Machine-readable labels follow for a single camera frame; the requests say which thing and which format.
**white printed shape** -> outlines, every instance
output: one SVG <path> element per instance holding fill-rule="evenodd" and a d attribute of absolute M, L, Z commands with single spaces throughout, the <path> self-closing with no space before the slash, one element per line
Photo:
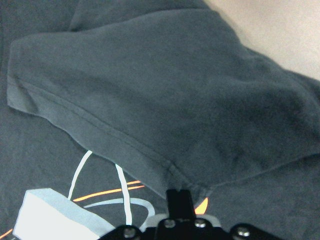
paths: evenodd
<path fill-rule="evenodd" d="M 21 240 L 97 240 L 114 226 L 50 189 L 28 190 L 13 230 Z"/>

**metal screw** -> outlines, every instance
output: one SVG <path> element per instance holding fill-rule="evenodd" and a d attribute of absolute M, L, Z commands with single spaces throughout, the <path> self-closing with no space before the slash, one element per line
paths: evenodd
<path fill-rule="evenodd" d="M 236 230 L 237 230 L 237 233 L 239 236 L 242 236 L 242 237 L 249 237 L 250 236 L 250 231 L 246 227 L 240 226 Z"/>
<path fill-rule="evenodd" d="M 134 228 L 125 228 L 123 235 L 126 239 L 133 238 L 136 235 L 136 230 Z"/>
<path fill-rule="evenodd" d="M 196 219 L 195 222 L 194 222 L 194 224 L 195 224 L 195 226 L 196 226 L 197 228 L 204 228 L 204 227 L 206 226 L 205 220 L 203 220 L 203 219 L 201 219 L 201 218 Z"/>
<path fill-rule="evenodd" d="M 164 221 L 164 226 L 167 228 L 167 229 L 172 229 L 174 228 L 176 225 L 176 222 L 175 220 L 172 220 L 172 219 L 166 219 Z"/>

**folded fabric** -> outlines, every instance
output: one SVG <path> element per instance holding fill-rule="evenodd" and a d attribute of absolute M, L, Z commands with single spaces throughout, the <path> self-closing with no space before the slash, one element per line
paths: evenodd
<path fill-rule="evenodd" d="M 8 105 L 163 198 L 320 152 L 320 83 L 241 45 L 210 9 L 161 10 L 11 45 Z"/>

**clothing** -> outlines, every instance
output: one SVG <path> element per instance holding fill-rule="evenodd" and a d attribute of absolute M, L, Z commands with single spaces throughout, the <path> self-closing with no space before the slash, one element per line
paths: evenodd
<path fill-rule="evenodd" d="M 137 197 L 156 212 L 167 189 L 189 189 L 196 205 L 209 197 L 207 213 L 222 227 L 258 223 L 279 237 L 316 239 L 320 83 L 245 48 L 200 1 L 87 4 L 71 20 L 65 14 L 70 25 L 59 32 L 11 43 L 15 110 L 3 111 L 16 120 L 4 126 L 20 128 L 1 159 L 20 181 L 17 202 L 31 188 L 67 193 L 90 150 L 95 167 L 79 175 L 82 193 L 119 185 L 116 164 L 146 186 Z M 33 163 L 25 178 L 21 163 Z M 4 186 L 7 194 L 12 182 Z M 105 217 L 117 225 L 120 212 Z"/>

